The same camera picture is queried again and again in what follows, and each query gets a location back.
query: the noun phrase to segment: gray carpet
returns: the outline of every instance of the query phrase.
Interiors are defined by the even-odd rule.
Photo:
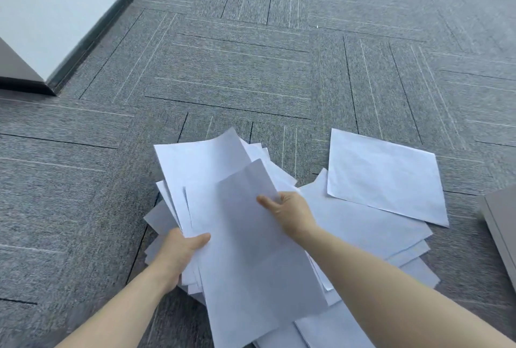
[[[230,126],[300,183],[327,166],[332,127],[434,152],[451,228],[432,227],[425,261],[514,339],[474,196],[516,181],[515,3],[134,0],[60,97],[0,91],[0,346],[55,343],[140,272],[152,144]],[[140,346],[212,344],[205,309],[174,291]]]

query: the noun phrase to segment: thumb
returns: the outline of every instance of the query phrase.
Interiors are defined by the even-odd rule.
[[[277,202],[272,201],[270,198],[264,195],[259,195],[256,198],[256,201],[258,201],[258,204],[260,204],[263,208],[268,209],[272,213],[275,213],[280,208],[280,205]]]
[[[191,247],[194,250],[200,249],[201,247],[204,247],[212,237],[211,234],[205,232],[204,234],[194,236],[192,238],[188,238]]]

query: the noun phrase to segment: forearm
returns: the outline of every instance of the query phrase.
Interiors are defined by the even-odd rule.
[[[452,300],[323,229],[299,243],[377,348],[516,346]]]
[[[136,347],[166,292],[166,283],[147,268],[57,347]]]

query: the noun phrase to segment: left hand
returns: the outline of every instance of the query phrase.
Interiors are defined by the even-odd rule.
[[[179,228],[170,230],[156,258],[149,266],[149,272],[165,279],[165,292],[172,291],[179,282],[179,275],[184,271],[197,249],[208,243],[208,233],[185,238]]]

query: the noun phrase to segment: pile of papers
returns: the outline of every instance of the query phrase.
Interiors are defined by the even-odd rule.
[[[206,305],[215,348],[372,347],[330,280],[256,202],[300,192],[318,224],[434,288],[439,278],[420,256],[432,232],[448,227],[435,155],[332,129],[328,170],[296,179],[235,129],[214,139],[156,145],[163,196],[145,221],[158,233],[212,235],[184,270],[181,288]]]

